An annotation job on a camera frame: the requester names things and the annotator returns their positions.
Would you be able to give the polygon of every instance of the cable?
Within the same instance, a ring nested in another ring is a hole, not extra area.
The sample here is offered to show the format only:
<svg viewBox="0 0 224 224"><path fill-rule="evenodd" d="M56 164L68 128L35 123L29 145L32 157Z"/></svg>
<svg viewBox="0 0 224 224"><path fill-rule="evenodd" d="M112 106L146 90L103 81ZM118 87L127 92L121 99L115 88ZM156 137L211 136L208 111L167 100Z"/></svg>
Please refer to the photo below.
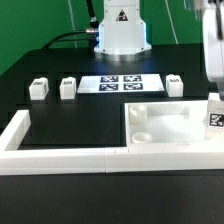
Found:
<svg viewBox="0 0 224 224"><path fill-rule="evenodd" d="M85 30L81 30L81 31L73 31L73 32L69 32L69 33L61 34L61 35L59 35L59 36L53 38L53 39L52 39L50 42L48 42L47 44L45 44L45 45L43 46L43 49L48 49L48 48L52 45L52 43L54 43L55 41L57 41L57 40L59 40L59 39L62 39L62 38L64 38L64 37L69 37L69 36L73 36L73 35L77 35L77 34L84 34L84 33L86 33Z"/></svg>
<svg viewBox="0 0 224 224"><path fill-rule="evenodd" d="M86 0L86 5L88 8L89 17L90 17L90 26L92 28L98 28L99 22L96 18L95 12L94 12L92 0Z"/></svg>
<svg viewBox="0 0 224 224"><path fill-rule="evenodd" d="M170 13L170 7L169 7L168 0L165 0L165 3L166 3L166 9L167 9L167 12L168 12L168 15L169 15L170 24L171 24L171 27L172 27L172 31L173 31L175 42L176 42L176 44L179 44L178 40L177 40L177 36L176 36L176 31L174 29L173 19L172 19L171 13Z"/></svg>
<svg viewBox="0 0 224 224"><path fill-rule="evenodd" d="M69 12L70 12L70 17L71 17L72 30L75 32L75 22L74 22L74 14L73 14L73 10L72 10L71 0L68 0L68 7L69 7Z"/></svg>
<svg viewBox="0 0 224 224"><path fill-rule="evenodd" d="M91 39L91 38L84 38L84 39L65 39L65 40L55 40L55 41L52 41L51 43L49 43L48 45L48 48L54 44L54 43L58 43L58 42L74 42L74 41L90 41L90 40L95 40L95 39Z"/></svg>

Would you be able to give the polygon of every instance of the white cup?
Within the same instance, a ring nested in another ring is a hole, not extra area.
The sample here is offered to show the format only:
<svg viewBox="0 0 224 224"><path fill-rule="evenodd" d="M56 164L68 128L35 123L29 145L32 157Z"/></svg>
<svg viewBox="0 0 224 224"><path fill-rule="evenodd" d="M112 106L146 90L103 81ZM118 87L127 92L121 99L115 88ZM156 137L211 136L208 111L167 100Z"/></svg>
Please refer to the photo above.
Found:
<svg viewBox="0 0 224 224"><path fill-rule="evenodd" d="M131 123L144 123L147 121L147 107L145 105L133 105L129 109Z"/></svg>
<svg viewBox="0 0 224 224"><path fill-rule="evenodd" d="M138 132L132 135L133 143L150 143L153 142L153 137L147 132Z"/></svg>

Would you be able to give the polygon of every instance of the white cube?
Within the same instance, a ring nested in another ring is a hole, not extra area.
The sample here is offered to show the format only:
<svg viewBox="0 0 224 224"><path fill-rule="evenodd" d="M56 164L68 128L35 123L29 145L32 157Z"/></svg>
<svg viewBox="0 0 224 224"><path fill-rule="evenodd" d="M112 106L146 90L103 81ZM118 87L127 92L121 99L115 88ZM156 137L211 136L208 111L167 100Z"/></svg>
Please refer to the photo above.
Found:
<svg viewBox="0 0 224 224"><path fill-rule="evenodd" d="M218 93L209 94L208 116L208 127L224 129L224 101Z"/></svg>
<svg viewBox="0 0 224 224"><path fill-rule="evenodd" d="M166 76L166 89L169 97L183 97L184 84L179 75Z"/></svg>
<svg viewBox="0 0 224 224"><path fill-rule="evenodd" d="M31 100L44 100L48 91L48 80L46 78L34 79L29 87Z"/></svg>
<svg viewBox="0 0 224 224"><path fill-rule="evenodd" d="M62 79L60 85L60 95L62 100L72 100L75 99L76 93L76 80L75 78L68 77Z"/></svg>

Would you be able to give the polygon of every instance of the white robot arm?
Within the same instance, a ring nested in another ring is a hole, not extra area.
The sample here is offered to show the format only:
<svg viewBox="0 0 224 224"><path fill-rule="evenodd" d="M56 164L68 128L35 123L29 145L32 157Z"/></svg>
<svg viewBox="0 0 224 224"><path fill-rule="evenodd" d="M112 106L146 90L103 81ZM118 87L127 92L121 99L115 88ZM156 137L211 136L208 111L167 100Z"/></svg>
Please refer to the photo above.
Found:
<svg viewBox="0 0 224 224"><path fill-rule="evenodd" d="M224 100L224 1L193 1L194 8L203 11L203 42L208 80L217 83L220 99Z"/></svg>
<svg viewBox="0 0 224 224"><path fill-rule="evenodd" d="M203 39L206 72L218 85L224 100L224 0L185 0L203 11ZM140 18L139 0L104 0L104 19L99 25L98 58L130 61L151 52L146 25Z"/></svg>
<svg viewBox="0 0 224 224"><path fill-rule="evenodd" d="M131 61L150 54L139 0L104 0L99 45L94 50L96 57L112 61Z"/></svg>

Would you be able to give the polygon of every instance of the black tabletop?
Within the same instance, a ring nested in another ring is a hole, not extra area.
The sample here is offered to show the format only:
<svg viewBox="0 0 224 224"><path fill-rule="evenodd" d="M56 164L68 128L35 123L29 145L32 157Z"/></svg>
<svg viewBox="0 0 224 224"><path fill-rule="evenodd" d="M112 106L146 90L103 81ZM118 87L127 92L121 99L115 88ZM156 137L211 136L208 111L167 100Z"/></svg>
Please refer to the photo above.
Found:
<svg viewBox="0 0 224 224"><path fill-rule="evenodd" d="M159 73L178 74L184 82L183 98L166 93L76 94L61 101L62 78L82 76ZM46 77L49 93L44 102L31 101L28 88L33 79ZM124 103L207 99L209 84L204 72L201 45L155 46L152 55L134 62L95 59L88 49L34 50L24 55L0 78L0 127L18 109L28 109L31 128L20 149L86 148L126 146Z"/></svg>
<svg viewBox="0 0 224 224"><path fill-rule="evenodd" d="M166 93L76 95L63 102L62 78L83 75L159 73L181 76L183 98ZM46 77L44 102L31 102L28 87ZM18 109L29 109L27 148L125 146L124 103L207 99L216 87L204 70L202 45L155 46L135 62L101 61L87 49L34 50L0 76L0 131ZM0 223L158 223L224 222L224 171L163 171L0 177Z"/></svg>

